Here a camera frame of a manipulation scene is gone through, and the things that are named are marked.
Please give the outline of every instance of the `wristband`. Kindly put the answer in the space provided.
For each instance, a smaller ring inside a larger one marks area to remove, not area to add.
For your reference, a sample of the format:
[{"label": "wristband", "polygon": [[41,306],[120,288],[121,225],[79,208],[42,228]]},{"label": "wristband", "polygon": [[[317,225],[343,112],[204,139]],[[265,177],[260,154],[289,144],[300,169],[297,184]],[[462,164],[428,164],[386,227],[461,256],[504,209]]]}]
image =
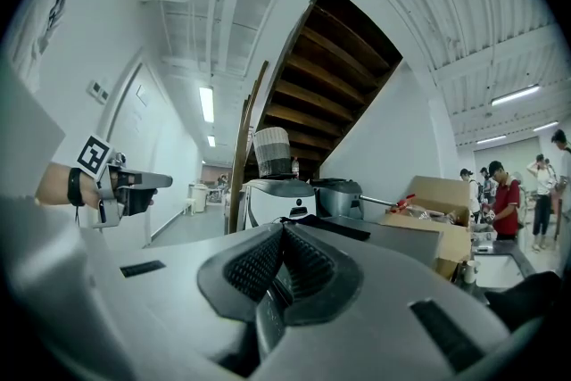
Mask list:
[{"label": "wristband", "polygon": [[68,176],[68,200],[73,206],[84,206],[83,198],[81,197],[81,190],[79,188],[79,177],[81,176],[81,169],[74,168],[70,170]]}]

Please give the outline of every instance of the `cardboard box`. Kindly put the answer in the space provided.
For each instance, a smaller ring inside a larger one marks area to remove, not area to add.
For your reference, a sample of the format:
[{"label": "cardboard box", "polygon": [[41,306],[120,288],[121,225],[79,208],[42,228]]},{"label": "cardboard box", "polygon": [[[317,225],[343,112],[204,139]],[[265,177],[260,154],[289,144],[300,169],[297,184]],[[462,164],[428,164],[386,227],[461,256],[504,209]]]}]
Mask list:
[{"label": "cardboard box", "polygon": [[455,179],[416,176],[406,193],[406,195],[411,194],[415,195],[410,200],[411,204],[445,214],[455,211],[462,227],[394,213],[387,213],[381,223],[400,228],[442,232],[443,238],[434,269],[439,275],[451,279],[456,266],[470,258],[469,183]]}]

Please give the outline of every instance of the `bottle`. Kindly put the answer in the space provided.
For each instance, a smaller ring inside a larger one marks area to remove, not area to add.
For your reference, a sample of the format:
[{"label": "bottle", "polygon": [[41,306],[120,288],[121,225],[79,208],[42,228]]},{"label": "bottle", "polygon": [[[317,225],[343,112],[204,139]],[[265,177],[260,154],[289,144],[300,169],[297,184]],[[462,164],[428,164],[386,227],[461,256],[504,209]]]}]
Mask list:
[{"label": "bottle", "polygon": [[292,173],[296,179],[300,178],[300,163],[297,161],[297,157],[292,160]]}]

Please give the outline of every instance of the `trash can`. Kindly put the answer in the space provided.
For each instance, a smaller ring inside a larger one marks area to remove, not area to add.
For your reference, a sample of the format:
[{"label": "trash can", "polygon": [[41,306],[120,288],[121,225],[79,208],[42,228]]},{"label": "trash can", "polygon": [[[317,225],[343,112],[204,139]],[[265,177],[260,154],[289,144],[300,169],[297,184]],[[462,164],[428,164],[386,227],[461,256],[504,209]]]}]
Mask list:
[{"label": "trash can", "polygon": [[195,212],[202,213],[206,207],[206,195],[208,194],[208,187],[205,185],[191,185],[192,192],[191,198],[196,200]]}]

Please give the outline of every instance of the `floor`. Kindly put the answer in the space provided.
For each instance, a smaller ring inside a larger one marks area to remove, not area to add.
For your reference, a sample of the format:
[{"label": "floor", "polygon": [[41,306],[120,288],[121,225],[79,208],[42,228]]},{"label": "floor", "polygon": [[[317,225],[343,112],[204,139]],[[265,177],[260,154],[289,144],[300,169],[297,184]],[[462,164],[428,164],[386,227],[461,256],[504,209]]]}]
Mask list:
[{"label": "floor", "polygon": [[534,205],[530,204],[527,211],[527,216],[525,217],[525,233],[523,233],[525,239],[525,250],[524,254],[526,258],[533,265],[536,272],[540,273],[542,271],[556,270],[559,266],[559,244],[554,241],[555,237],[555,227],[556,227],[556,217],[551,215],[550,225],[547,229],[546,241],[547,248],[540,250],[536,253],[532,246],[534,244]]},{"label": "floor", "polygon": [[224,235],[224,206],[208,204],[206,211],[180,215],[151,243],[152,248],[184,244]]}]

